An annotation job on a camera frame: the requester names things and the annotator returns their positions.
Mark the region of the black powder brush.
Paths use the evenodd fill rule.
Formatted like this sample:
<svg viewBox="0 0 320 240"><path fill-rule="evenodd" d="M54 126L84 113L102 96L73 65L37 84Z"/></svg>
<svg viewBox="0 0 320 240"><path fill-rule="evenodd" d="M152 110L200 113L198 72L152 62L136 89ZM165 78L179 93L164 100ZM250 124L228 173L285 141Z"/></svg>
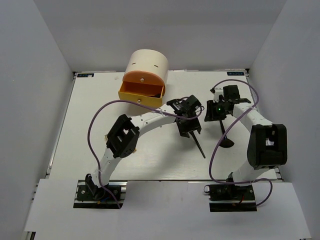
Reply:
<svg viewBox="0 0 320 240"><path fill-rule="evenodd" d="M162 94L161 93L157 93L155 95L152 96L153 98L161 98L162 97Z"/></svg>

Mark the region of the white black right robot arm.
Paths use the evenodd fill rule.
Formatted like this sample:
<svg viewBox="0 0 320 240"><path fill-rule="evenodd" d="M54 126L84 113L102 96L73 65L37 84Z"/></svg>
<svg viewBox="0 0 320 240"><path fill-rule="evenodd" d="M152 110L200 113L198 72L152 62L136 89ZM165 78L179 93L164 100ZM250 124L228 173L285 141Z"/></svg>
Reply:
<svg viewBox="0 0 320 240"><path fill-rule="evenodd" d="M267 181L262 174L287 163L287 128L284 124L273 123L261 115L256 108L258 102L242 98L237 85L223 88L215 85L210 91L214 97L207 101L205 122L221 122L228 115L235 118L223 131L211 158L215 157L222 143L227 141L227 134L236 123L241 123L249 132L245 162L231 172L225 181L213 178L214 184L209 186L210 193L227 195L236 200L243 195L244 188Z"/></svg>

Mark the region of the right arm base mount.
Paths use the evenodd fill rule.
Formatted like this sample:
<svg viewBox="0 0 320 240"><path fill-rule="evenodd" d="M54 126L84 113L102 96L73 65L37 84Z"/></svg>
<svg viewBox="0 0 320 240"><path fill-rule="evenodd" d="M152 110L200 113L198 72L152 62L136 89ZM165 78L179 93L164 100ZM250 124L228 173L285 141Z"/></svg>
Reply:
<svg viewBox="0 0 320 240"><path fill-rule="evenodd" d="M257 211L252 185L208 184L203 190L209 196L209 209L212 213Z"/></svg>

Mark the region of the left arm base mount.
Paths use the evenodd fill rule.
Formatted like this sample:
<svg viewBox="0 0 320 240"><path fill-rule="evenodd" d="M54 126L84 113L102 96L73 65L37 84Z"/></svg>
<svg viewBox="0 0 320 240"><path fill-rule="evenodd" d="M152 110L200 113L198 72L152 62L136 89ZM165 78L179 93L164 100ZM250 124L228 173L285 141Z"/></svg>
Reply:
<svg viewBox="0 0 320 240"><path fill-rule="evenodd" d="M94 196L83 180L79 180L76 187L73 208L74 209L115 209L118 210L123 206L126 196L127 182L111 181L107 188L116 197L119 206L117 205L111 194L100 189Z"/></svg>

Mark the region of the cream round drawer organizer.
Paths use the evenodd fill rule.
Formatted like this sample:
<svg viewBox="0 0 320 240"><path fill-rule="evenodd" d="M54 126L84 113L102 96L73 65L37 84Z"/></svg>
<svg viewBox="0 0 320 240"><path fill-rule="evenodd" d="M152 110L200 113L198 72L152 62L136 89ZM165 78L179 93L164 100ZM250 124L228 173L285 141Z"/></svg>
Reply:
<svg viewBox="0 0 320 240"><path fill-rule="evenodd" d="M118 91L120 100L159 108L163 105L169 73L168 59L152 49L139 49L132 53ZM153 97L162 94L161 98Z"/></svg>

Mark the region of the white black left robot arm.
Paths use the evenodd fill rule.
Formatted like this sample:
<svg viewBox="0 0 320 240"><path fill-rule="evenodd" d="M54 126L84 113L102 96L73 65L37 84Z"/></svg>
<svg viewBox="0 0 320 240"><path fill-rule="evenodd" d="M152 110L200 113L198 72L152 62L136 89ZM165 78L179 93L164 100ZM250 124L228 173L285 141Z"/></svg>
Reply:
<svg viewBox="0 0 320 240"><path fill-rule="evenodd" d="M127 116L120 115L109 132L102 158L98 158L91 144L91 129L87 131L88 147L93 154L97 168L85 177L85 186L90 196L100 201L111 197L115 201L119 197L109 187L111 175L120 161L131 155L136 149L139 138L164 125L176 124L179 135L185 138L194 138L195 132L200 133L202 128L199 116L204 106L194 96L176 98L167 101L158 108L147 106L147 113Z"/></svg>

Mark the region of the small black makeup brush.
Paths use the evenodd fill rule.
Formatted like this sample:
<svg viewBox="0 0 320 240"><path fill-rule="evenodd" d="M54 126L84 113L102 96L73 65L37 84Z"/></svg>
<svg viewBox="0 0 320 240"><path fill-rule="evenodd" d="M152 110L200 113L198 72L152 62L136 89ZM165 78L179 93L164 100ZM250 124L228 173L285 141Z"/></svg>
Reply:
<svg viewBox="0 0 320 240"><path fill-rule="evenodd" d="M202 147L201 147L198 139L196 138L195 133L192 131L192 132L190 132L190 135L192 136L193 140L195 141L195 144L196 144L196 146L198 147L198 149L199 149L202 157L205 159L205 158L206 158L205 153L204 153L204 151L203 151L203 149L202 149Z"/></svg>

